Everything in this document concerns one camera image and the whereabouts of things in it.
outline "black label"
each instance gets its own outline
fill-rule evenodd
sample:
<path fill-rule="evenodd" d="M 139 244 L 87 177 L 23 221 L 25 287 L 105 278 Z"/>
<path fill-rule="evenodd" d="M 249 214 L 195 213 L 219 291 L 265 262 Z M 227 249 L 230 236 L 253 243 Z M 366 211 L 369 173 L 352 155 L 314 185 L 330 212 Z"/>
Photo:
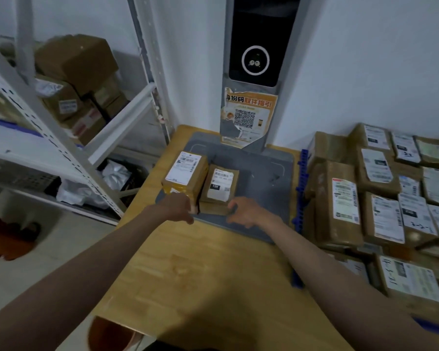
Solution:
<path fill-rule="evenodd" d="M 409 215 L 410 217 L 418 218 L 418 215 L 416 214 L 415 211 L 410 211 L 409 209 L 402 208 L 402 212 L 404 215 Z"/>

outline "wooden table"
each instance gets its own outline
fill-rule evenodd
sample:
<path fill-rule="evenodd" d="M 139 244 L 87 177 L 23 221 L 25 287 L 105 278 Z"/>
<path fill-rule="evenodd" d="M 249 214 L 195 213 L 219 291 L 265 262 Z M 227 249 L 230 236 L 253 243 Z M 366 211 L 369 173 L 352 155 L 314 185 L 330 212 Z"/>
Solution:
<path fill-rule="evenodd" d="M 197 130 L 178 127 L 119 226 L 154 203 L 176 154 Z M 298 151 L 278 149 L 293 153 L 297 162 Z M 294 217 L 296 194 L 290 190 Z M 166 222 L 94 314 L 186 349 L 351 350 L 308 291 L 291 287 L 290 275 L 276 246 L 198 221 Z"/>

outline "qr code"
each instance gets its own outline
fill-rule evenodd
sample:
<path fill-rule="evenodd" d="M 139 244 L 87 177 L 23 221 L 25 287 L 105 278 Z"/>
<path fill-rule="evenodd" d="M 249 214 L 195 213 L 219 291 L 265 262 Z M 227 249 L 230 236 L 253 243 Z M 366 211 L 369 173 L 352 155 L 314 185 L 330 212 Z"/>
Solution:
<path fill-rule="evenodd" d="M 255 112 L 244 111 L 243 109 L 237 109 L 234 114 L 234 124 L 245 127 L 252 128 L 254 126 Z"/>

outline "white shelving unit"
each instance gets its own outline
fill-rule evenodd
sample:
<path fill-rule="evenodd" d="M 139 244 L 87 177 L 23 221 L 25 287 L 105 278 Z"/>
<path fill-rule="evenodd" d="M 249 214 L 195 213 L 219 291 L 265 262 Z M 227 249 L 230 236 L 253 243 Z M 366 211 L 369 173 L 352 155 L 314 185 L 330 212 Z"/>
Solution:
<path fill-rule="evenodd" d="M 70 140 L 36 97 L 34 89 L 24 82 L 18 75 L 17 70 L 12 68 L 0 54 L 0 92 L 41 134 L 41 137 L 39 137 L 0 126 L 0 159 L 75 182 L 85 183 L 95 193 L 99 194 L 120 217 L 123 216 L 126 209 L 120 198 L 134 194 L 137 190 L 130 190 L 130 192 L 113 191 L 101 178 L 96 168 L 116 149 L 117 144 L 151 108 L 156 112 L 156 116 L 165 130 L 167 141 L 170 135 L 163 98 L 163 95 L 166 93 L 164 76 L 160 64 L 156 34 L 154 27 L 152 27 L 152 13 L 149 0 L 128 0 L 128 3 L 137 31 L 140 61 L 145 69 L 148 84 L 84 148 L 78 148 Z M 31 10 L 30 4 L 23 4 L 21 2 L 17 4 L 17 7 L 16 24 L 18 27 L 32 24 L 32 12 L 29 11 Z M 32 37 L 32 32 L 29 32 L 29 30 L 18 30 L 16 34 L 17 46 L 19 44 L 31 44 L 34 41 L 29 39 L 29 37 Z M 17 57 L 25 57 L 25 59 L 17 59 L 17 63 L 24 64 L 24 66 L 31 64 L 34 67 L 34 55 L 29 54 L 32 52 L 20 52 L 18 49 L 16 53 Z M 34 69 L 31 72 L 27 70 L 29 69 L 25 68 L 20 72 L 21 74 L 29 74 L 34 71 Z M 58 205 L 73 212 L 87 215 L 83 208 L 57 202 L 52 197 L 23 189 L 7 188 L 49 204 Z M 92 212 L 89 216 L 109 224 L 115 223 L 114 219 L 97 217 L 97 214 L 95 215 Z"/>

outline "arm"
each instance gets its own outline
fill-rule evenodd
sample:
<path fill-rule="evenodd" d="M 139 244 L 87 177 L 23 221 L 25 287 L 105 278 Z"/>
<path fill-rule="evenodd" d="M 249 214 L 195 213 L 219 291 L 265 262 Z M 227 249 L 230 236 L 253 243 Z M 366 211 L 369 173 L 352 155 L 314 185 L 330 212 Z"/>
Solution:
<path fill-rule="evenodd" d="M 153 230 L 166 220 L 193 223 L 189 208 L 186 195 L 166 196 L 19 295 L 0 310 L 0 351 L 55 350 Z"/>
<path fill-rule="evenodd" d="M 229 223 L 257 225 L 283 251 L 306 283 L 314 300 L 355 350 L 439 350 L 439 345 L 391 300 L 368 285 L 314 244 L 283 223 L 280 217 L 245 197 Z"/>

